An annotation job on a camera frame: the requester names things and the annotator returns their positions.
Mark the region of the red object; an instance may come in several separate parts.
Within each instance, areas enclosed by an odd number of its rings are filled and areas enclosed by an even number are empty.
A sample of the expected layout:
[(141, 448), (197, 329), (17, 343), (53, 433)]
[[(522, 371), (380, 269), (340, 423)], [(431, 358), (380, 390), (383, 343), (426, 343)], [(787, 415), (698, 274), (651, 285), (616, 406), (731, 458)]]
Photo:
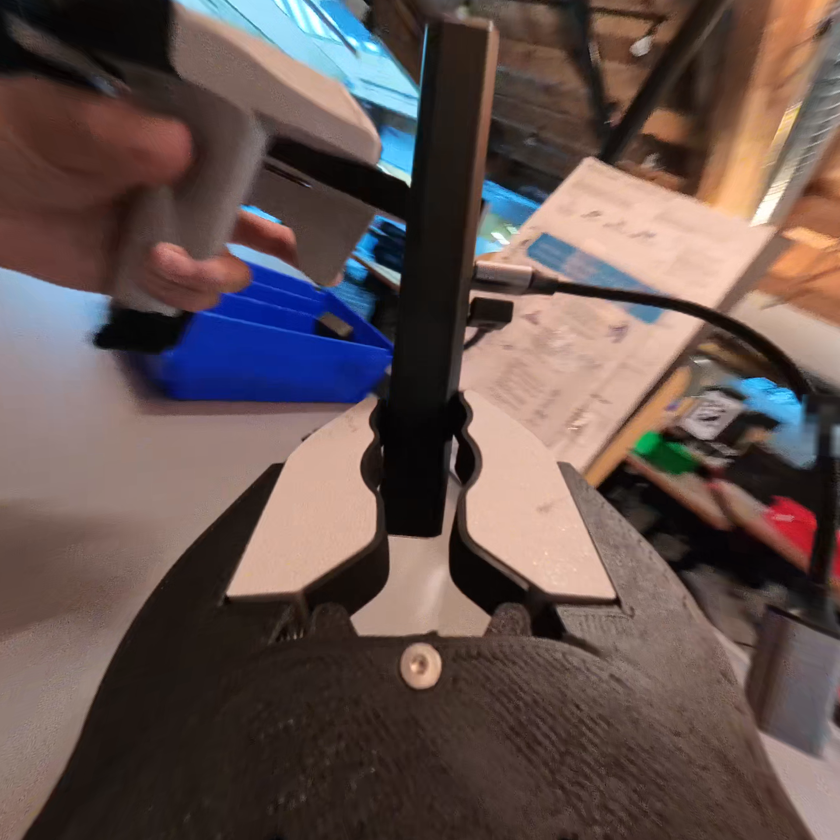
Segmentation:
[(762, 521), (780, 538), (782, 548), (792, 551), (796, 562), (806, 566), (816, 534), (815, 514), (790, 497), (775, 495), (765, 508)]

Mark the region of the person's left hand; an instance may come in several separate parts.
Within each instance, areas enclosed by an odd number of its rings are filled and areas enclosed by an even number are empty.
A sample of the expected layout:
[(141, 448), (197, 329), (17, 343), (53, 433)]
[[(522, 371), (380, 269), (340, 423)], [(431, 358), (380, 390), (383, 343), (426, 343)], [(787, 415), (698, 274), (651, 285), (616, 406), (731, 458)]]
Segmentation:
[[(45, 79), (2, 78), (2, 268), (111, 294), (131, 194), (180, 181), (191, 155), (186, 126), (130, 98)], [(298, 264), (294, 233), (245, 210), (238, 213), (233, 243)], [(195, 260), (163, 243), (145, 258), (137, 285), (176, 310), (199, 312), (249, 282), (249, 268), (226, 247), (212, 259)]]

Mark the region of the blue plastic bin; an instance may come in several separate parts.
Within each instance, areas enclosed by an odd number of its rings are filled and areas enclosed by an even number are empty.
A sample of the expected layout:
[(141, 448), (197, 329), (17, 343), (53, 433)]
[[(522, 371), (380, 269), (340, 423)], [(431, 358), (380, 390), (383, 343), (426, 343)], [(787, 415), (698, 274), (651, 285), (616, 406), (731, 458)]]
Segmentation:
[[(160, 354), (131, 357), (164, 395), (181, 401), (357, 403), (391, 365), (393, 343), (334, 293), (249, 261), (250, 285), (226, 295)], [(323, 338), (315, 323), (332, 312), (354, 341)]]

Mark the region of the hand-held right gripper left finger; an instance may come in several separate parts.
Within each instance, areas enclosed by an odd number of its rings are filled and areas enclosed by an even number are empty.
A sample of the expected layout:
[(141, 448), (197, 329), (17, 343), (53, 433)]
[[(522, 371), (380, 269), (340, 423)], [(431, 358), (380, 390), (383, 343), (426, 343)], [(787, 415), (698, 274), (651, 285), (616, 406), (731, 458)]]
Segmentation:
[(390, 561), (380, 494), (379, 400), (371, 395), (309, 436), (282, 465), (236, 571), (231, 602), (285, 602), (302, 616), (356, 614)]

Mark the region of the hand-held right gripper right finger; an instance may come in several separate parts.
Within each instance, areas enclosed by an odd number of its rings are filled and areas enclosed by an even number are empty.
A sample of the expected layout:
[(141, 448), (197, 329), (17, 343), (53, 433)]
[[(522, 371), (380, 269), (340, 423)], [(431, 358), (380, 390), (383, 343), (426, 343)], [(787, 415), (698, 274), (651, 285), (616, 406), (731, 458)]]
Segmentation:
[(616, 606), (618, 593), (550, 450), (476, 391), (458, 394), (460, 492), (449, 572), (484, 613)]

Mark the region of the black pole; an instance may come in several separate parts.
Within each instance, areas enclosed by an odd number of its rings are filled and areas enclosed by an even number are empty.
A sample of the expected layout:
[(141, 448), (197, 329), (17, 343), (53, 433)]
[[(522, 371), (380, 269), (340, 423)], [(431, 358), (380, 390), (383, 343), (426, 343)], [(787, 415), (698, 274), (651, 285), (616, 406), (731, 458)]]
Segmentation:
[(838, 621), (831, 580), (837, 551), (838, 398), (813, 394), (805, 404), (807, 417), (815, 423), (815, 533), (812, 544), (805, 595), (805, 618), (829, 636), (838, 637)]

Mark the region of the green object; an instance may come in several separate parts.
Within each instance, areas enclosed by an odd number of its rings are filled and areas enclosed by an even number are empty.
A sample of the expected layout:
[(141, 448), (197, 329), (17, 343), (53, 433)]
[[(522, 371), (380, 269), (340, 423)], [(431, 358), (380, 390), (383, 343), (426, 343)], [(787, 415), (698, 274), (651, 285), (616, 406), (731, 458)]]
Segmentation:
[(655, 430), (646, 432), (638, 439), (633, 454), (671, 476), (697, 473), (700, 463), (682, 442)]

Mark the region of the laminated instruction sheet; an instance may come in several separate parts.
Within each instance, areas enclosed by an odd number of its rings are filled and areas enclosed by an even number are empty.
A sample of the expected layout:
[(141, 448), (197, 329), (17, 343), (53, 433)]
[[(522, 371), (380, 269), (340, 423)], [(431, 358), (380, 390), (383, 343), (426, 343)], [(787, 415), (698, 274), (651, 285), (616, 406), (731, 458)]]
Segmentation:
[[(729, 312), (783, 249), (771, 226), (589, 158), (493, 259)], [(465, 353), (460, 388), (498, 405), (559, 461), (585, 472), (703, 329), (656, 308), (519, 297), (511, 323)]]

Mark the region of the grey box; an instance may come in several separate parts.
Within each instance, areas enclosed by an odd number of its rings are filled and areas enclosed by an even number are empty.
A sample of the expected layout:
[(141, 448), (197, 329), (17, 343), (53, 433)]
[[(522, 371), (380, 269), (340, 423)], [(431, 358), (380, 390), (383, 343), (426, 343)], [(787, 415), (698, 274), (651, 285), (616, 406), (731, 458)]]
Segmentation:
[(744, 688), (759, 730), (821, 758), (830, 739), (838, 680), (839, 630), (832, 601), (769, 606)]

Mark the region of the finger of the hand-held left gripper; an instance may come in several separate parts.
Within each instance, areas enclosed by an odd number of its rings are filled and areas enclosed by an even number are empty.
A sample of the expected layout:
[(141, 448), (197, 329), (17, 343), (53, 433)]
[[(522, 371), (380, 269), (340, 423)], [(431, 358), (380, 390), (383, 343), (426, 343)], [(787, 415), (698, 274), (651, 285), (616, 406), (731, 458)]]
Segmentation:
[(246, 202), (289, 227), (297, 266), (328, 286), (380, 215), (402, 222), (411, 186), (367, 164), (294, 140), (274, 140)]
[(184, 81), (264, 118), (276, 136), (378, 165), (380, 135), (338, 80), (215, 17), (178, 2), (171, 10), (171, 63)]

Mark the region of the black usb hub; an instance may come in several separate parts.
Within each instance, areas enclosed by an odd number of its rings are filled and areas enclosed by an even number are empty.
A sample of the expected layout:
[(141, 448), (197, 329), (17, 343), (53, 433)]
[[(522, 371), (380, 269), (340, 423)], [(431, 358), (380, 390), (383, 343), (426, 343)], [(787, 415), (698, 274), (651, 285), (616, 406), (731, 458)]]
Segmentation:
[(381, 495), (390, 536), (443, 530), (499, 34), (441, 17), (426, 30)]

